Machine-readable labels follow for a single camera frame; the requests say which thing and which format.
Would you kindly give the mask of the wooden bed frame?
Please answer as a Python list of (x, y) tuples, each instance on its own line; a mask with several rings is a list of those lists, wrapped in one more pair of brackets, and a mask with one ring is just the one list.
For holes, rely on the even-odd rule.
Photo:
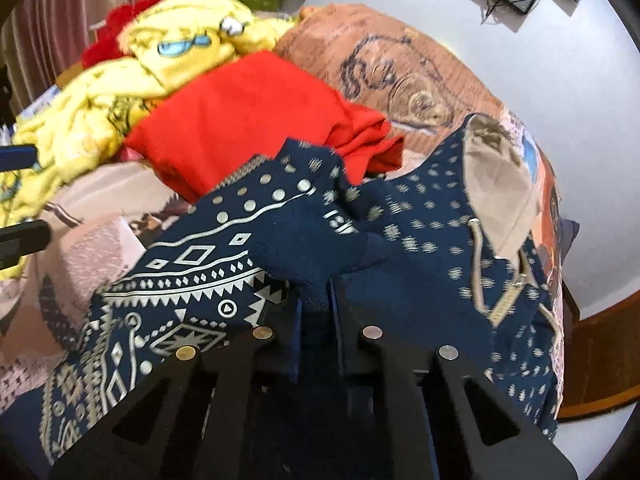
[(639, 400), (639, 337), (638, 294), (573, 325), (559, 420), (601, 415)]

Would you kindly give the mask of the printed bed sheet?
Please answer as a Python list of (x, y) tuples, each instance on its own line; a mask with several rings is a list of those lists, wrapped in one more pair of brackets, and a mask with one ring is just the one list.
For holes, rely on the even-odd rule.
[[(534, 242), (562, 306), (555, 175), (524, 124), (437, 41), (362, 4), (307, 8), (277, 54), (346, 99), (385, 114), (405, 139), (402, 170), (416, 168), (474, 112), (510, 133), (539, 203)], [(40, 387), (76, 341), (91, 294), (132, 266), (186, 202), (134, 152), (61, 188), (44, 206), (52, 244), (1, 282), (1, 403)]]

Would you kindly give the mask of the navy patterned hooded garment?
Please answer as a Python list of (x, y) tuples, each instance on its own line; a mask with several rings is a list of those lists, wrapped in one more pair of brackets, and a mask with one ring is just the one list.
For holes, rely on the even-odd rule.
[(256, 326), (285, 289), (308, 311), (340, 280), (378, 325), (468, 356), (546, 437), (561, 336), (533, 241), (537, 194), (508, 130), (471, 115), (408, 174), (358, 185), (341, 157), (289, 140), (201, 198), (98, 291), (81, 346), (41, 393), (54, 464), (183, 346)]

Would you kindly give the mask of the striped maroon curtain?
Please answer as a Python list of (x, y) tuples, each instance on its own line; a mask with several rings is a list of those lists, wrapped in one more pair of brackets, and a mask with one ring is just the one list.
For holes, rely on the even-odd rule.
[(81, 58), (91, 27), (138, 0), (18, 0), (1, 27), (1, 63), (8, 69), (11, 108), (18, 113)]

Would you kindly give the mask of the red fuzzy cloth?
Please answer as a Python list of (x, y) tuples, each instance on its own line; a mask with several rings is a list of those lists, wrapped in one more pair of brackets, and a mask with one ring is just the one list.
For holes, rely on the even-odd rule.
[(81, 55), (81, 66), (84, 70), (106, 61), (117, 60), (125, 56), (119, 47), (118, 36), (125, 26), (139, 14), (155, 6), (160, 0), (138, 0), (114, 8), (107, 14), (104, 24), (96, 30), (96, 41)]

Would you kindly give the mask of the yellow cartoon blanket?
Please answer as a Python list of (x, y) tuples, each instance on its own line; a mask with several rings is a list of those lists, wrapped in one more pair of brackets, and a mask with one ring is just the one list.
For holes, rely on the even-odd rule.
[(271, 51), (295, 18), (256, 14), (238, 0), (162, 0), (117, 37), (122, 58), (84, 70), (12, 136), (37, 161), (1, 179), (1, 221), (39, 216), (64, 184), (117, 154), (130, 130), (160, 102), (214, 68)]

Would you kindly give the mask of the red folded garment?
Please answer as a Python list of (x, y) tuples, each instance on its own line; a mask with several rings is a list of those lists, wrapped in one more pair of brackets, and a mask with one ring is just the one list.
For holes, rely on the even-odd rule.
[(254, 156), (276, 156), (288, 139), (332, 148), (353, 184), (402, 164), (404, 140), (392, 136), (382, 113), (268, 51), (192, 80), (142, 119), (125, 144), (194, 203)]

